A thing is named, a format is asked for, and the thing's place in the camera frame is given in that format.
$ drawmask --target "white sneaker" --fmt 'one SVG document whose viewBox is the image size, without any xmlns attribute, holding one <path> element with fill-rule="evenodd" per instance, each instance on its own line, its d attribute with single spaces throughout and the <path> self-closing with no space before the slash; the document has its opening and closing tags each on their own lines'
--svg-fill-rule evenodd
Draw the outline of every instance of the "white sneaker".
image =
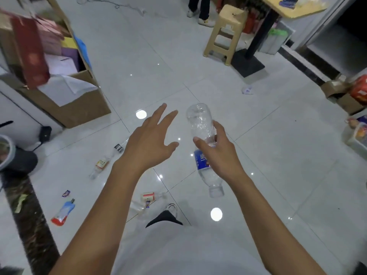
<svg viewBox="0 0 367 275">
<path fill-rule="evenodd" d="M 207 20 L 203 20 L 203 19 L 199 18 L 197 22 L 200 25 L 207 26 L 207 27 L 214 27 L 214 25 L 215 25 L 215 21 L 209 20 L 209 18 Z"/>
<path fill-rule="evenodd" d="M 175 218 L 177 218 L 177 208 L 174 203 L 167 205 L 165 210 L 168 210 Z"/>
<path fill-rule="evenodd" d="M 187 11 L 187 17 L 189 17 L 189 18 L 191 18 L 191 17 L 193 17 L 194 15 L 197 15 L 199 13 L 199 10 L 197 9 L 196 11 L 194 11 L 194 12 L 192 12 L 191 11 L 191 9 L 189 9 L 188 11 Z"/>
</svg>

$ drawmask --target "jeans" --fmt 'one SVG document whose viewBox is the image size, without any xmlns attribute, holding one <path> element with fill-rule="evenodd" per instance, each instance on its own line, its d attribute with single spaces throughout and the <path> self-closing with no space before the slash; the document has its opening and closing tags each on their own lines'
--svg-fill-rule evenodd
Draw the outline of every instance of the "jeans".
<svg viewBox="0 0 367 275">
<path fill-rule="evenodd" d="M 168 210 L 163 211 L 161 214 L 159 214 L 156 218 L 154 218 L 152 221 L 150 221 L 148 223 L 148 225 L 146 225 L 146 228 L 149 227 L 150 225 L 153 225 L 159 221 L 171 221 L 173 223 L 176 224 L 180 224 L 183 225 L 180 221 L 178 221 L 173 215 L 172 213 L 170 213 Z"/>
<path fill-rule="evenodd" d="M 192 12 L 196 11 L 198 4 L 199 4 L 199 0 L 190 0 L 189 9 Z M 210 8 L 210 0 L 201 0 L 200 15 L 199 15 L 200 19 L 207 20 L 209 18 L 209 8 Z"/>
</svg>

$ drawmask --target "table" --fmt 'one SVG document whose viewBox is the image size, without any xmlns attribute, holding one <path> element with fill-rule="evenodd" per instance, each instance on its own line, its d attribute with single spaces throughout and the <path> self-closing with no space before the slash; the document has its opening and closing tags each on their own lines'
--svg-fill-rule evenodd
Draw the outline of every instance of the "table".
<svg viewBox="0 0 367 275">
<path fill-rule="evenodd" d="M 285 8 L 279 5 L 281 0 L 262 0 L 270 7 L 270 11 L 264 19 L 259 31 L 256 33 L 253 41 L 248 49 L 242 49 L 236 51 L 232 58 L 232 66 L 243 76 L 247 77 L 259 70 L 265 68 L 265 66 L 254 57 L 255 52 L 259 49 L 259 46 L 264 41 L 268 32 L 272 28 L 274 22 L 279 16 L 290 19 L 302 18 L 308 15 L 322 12 L 326 9 L 321 4 L 315 4 L 313 2 L 307 2 L 303 6 L 296 6 L 295 9 Z"/>
</svg>

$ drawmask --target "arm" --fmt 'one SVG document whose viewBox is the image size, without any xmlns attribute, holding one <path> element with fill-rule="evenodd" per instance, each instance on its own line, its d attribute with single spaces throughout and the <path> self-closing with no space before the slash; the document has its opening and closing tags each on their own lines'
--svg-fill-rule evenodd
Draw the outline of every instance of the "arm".
<svg viewBox="0 0 367 275">
<path fill-rule="evenodd" d="M 51 275 L 111 273 L 140 176 L 168 159 L 178 146 L 177 142 L 164 145 L 168 126 L 178 113 L 169 113 L 158 124 L 166 106 L 160 106 L 132 133 L 125 152 L 113 164 L 101 194 Z"/>
<path fill-rule="evenodd" d="M 326 275 L 247 176 L 223 126 L 216 121 L 213 124 L 217 129 L 216 147 L 197 137 L 194 143 L 236 195 L 265 268 L 273 275 Z"/>
</svg>

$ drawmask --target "red package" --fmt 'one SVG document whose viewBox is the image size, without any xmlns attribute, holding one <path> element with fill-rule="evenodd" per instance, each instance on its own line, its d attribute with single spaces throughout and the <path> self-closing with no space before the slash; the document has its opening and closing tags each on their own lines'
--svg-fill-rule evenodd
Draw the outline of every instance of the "red package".
<svg viewBox="0 0 367 275">
<path fill-rule="evenodd" d="M 46 84 L 50 78 L 50 73 L 44 58 L 36 20 L 13 16 L 10 21 L 27 86 L 34 89 Z"/>
<path fill-rule="evenodd" d="M 359 103 L 363 105 L 367 104 L 367 74 L 362 75 L 355 81 L 350 95 Z"/>
</svg>

